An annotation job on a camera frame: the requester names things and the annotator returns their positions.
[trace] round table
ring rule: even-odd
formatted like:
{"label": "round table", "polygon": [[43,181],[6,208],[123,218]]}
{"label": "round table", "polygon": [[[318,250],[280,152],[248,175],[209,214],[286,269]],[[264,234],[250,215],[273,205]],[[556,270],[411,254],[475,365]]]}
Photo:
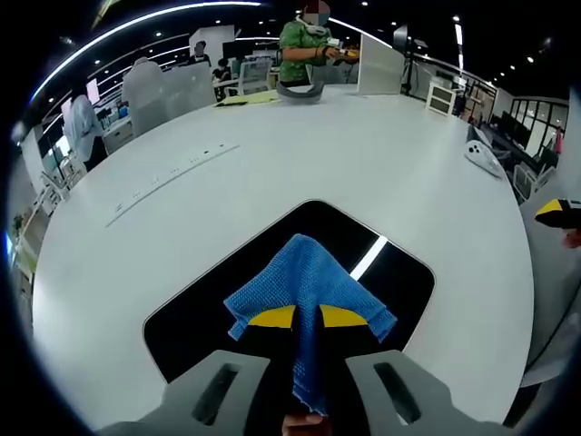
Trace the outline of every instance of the round table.
{"label": "round table", "polygon": [[[461,120],[402,95],[352,91],[329,86],[313,106],[184,115],[110,156],[59,205],[35,277],[34,339],[89,426],[159,405],[165,382],[143,341],[146,318],[308,199],[339,207],[433,270],[434,292],[404,352],[448,385],[462,411],[504,420],[533,321],[527,236],[510,184],[464,158]],[[241,147],[106,226],[120,198],[221,143]]]}

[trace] yellow object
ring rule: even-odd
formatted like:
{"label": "yellow object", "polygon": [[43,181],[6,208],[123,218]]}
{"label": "yellow object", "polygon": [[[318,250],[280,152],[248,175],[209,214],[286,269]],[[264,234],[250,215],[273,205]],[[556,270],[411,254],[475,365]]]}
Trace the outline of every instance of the yellow object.
{"label": "yellow object", "polygon": [[279,95],[276,89],[270,91],[264,91],[263,93],[256,93],[250,95],[235,95],[234,97],[227,97],[222,100],[221,103],[232,104],[232,103],[248,103],[248,104],[264,104],[270,103],[279,99]]}
{"label": "yellow object", "polygon": [[325,327],[351,327],[354,325],[367,325],[364,318],[355,312],[341,309],[339,307],[322,304],[320,311],[323,313],[323,323]]}
{"label": "yellow object", "polygon": [[249,325],[260,327],[280,327],[289,329],[292,326],[292,315],[297,306],[284,306],[265,311],[251,319]]}
{"label": "yellow object", "polygon": [[556,198],[555,200],[551,200],[550,202],[545,204],[543,208],[537,212],[537,215],[549,212],[560,212],[562,210],[563,207],[561,206],[561,202],[559,202],[559,200]]}

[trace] black ceiling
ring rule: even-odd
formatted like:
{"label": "black ceiling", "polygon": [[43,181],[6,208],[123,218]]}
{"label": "black ceiling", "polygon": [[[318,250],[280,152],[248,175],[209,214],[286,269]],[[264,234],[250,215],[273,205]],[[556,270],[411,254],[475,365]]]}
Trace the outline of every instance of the black ceiling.
{"label": "black ceiling", "polygon": [[[16,5],[15,14],[22,13],[27,26],[21,26],[21,37],[12,38],[8,47],[10,64],[17,66],[14,87],[18,106],[21,110],[12,114],[14,119],[22,116],[22,110],[33,90],[59,65],[75,48],[64,44],[59,38],[70,37],[76,48],[132,18],[148,12],[174,5],[192,3],[187,1],[121,0],[113,5],[99,25],[92,31],[91,24],[96,16],[99,2],[84,0],[55,0],[35,2],[34,5]],[[216,19],[223,24],[234,24],[241,28],[241,35],[278,35],[285,22],[292,19],[294,10],[301,2],[265,0],[264,7],[220,7],[187,10],[177,14],[164,15],[123,31],[81,56],[74,64],[59,74],[34,101],[30,111],[44,115],[49,107],[48,98],[58,99],[70,87],[76,76],[94,73],[103,64],[136,48],[156,41],[155,32],[162,31],[163,38],[183,33],[191,34],[198,27],[213,25]],[[458,47],[452,15],[459,15],[464,33],[465,68],[485,80],[497,78],[496,84],[513,95],[545,95],[567,98],[567,75],[564,54],[565,36],[563,24],[547,18],[547,5],[508,5],[497,0],[491,2],[447,1],[444,5],[434,2],[387,2],[368,0],[363,6],[357,0],[329,0],[333,17],[360,27],[388,42],[392,39],[391,22],[407,23],[414,37],[428,44],[428,54],[451,64],[458,64]],[[338,37],[353,35],[349,30],[330,25]],[[33,38],[24,39],[27,32]],[[550,44],[544,42],[550,38]],[[156,46],[158,53],[180,45],[187,45],[187,39]],[[527,57],[535,59],[533,64]],[[100,59],[100,65],[94,65]],[[112,66],[113,70],[123,68],[125,63]]]}

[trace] green shirt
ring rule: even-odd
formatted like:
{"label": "green shirt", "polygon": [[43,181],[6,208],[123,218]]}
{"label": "green shirt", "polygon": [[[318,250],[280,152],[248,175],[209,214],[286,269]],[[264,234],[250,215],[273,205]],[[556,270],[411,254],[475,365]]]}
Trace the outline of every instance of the green shirt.
{"label": "green shirt", "polygon": [[[323,47],[330,38],[330,30],[324,36],[311,35],[303,23],[291,21],[284,26],[281,33],[281,50],[285,48],[316,48]],[[307,61],[282,61],[281,81],[296,82],[309,80],[306,64],[325,65],[323,57],[309,59]]]}

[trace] blue cloth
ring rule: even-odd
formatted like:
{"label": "blue cloth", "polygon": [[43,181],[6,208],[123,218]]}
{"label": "blue cloth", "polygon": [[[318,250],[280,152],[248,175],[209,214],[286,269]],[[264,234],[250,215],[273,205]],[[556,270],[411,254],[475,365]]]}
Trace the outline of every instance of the blue cloth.
{"label": "blue cloth", "polygon": [[240,339],[252,318],[262,312],[296,305],[300,311],[299,348],[293,367],[292,393],[311,411],[325,413],[316,376],[315,320],[320,304],[355,312],[383,341],[397,319],[385,304],[353,280],[317,241],[296,234],[268,266],[224,304],[236,318],[229,335]]}

